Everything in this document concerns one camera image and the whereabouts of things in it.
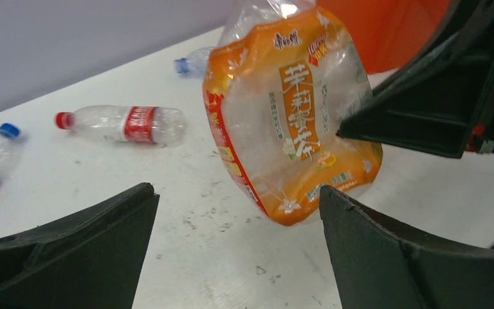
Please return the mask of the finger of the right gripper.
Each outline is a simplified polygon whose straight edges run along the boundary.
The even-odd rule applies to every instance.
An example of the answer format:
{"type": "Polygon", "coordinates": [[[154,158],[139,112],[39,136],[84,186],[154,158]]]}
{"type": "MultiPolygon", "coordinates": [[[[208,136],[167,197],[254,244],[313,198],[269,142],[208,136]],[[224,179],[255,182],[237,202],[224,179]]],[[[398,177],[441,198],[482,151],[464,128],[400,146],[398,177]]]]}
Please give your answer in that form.
{"type": "Polygon", "coordinates": [[[447,158],[494,154],[494,1],[447,1],[421,51],[336,134],[447,158]]]}

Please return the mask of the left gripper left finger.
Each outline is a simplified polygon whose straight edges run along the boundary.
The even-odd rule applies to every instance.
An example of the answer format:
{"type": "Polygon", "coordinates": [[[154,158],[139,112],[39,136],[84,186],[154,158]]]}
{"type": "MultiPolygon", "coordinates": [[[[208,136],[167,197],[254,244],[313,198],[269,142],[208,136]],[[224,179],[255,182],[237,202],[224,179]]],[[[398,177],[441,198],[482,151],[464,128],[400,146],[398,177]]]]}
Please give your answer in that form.
{"type": "Polygon", "coordinates": [[[140,183],[0,238],[0,308],[131,308],[159,198],[140,183]]]}

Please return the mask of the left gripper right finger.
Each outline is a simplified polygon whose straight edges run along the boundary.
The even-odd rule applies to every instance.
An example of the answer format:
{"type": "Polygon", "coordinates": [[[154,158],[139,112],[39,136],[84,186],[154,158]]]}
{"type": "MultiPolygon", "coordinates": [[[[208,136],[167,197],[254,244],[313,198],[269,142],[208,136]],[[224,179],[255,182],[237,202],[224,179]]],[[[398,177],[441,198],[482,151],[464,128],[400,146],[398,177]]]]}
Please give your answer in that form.
{"type": "Polygon", "coordinates": [[[430,234],[328,185],[319,211],[343,308],[494,308],[494,244],[430,234]]]}

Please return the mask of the red cap water bottle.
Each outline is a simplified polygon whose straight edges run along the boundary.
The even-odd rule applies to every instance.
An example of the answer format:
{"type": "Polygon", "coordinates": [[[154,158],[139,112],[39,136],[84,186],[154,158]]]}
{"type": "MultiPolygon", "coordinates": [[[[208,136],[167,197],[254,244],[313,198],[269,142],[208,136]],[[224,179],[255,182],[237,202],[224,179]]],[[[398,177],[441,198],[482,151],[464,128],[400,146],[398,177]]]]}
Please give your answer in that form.
{"type": "Polygon", "coordinates": [[[88,106],[57,113],[55,125],[89,140],[159,147],[181,143],[187,130],[180,110],[156,106],[88,106]]]}

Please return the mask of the orange crushed bottle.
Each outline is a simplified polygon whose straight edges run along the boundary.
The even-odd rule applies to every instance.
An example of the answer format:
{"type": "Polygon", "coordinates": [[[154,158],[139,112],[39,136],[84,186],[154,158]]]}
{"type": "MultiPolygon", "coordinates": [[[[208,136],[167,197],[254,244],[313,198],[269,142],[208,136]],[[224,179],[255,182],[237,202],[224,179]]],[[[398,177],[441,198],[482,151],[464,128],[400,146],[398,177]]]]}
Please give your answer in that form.
{"type": "Polygon", "coordinates": [[[359,194],[376,179],[381,144],[337,135],[371,97],[347,28],[311,1],[241,1],[203,82],[226,170],[286,227],[318,209],[321,187],[359,194]]]}

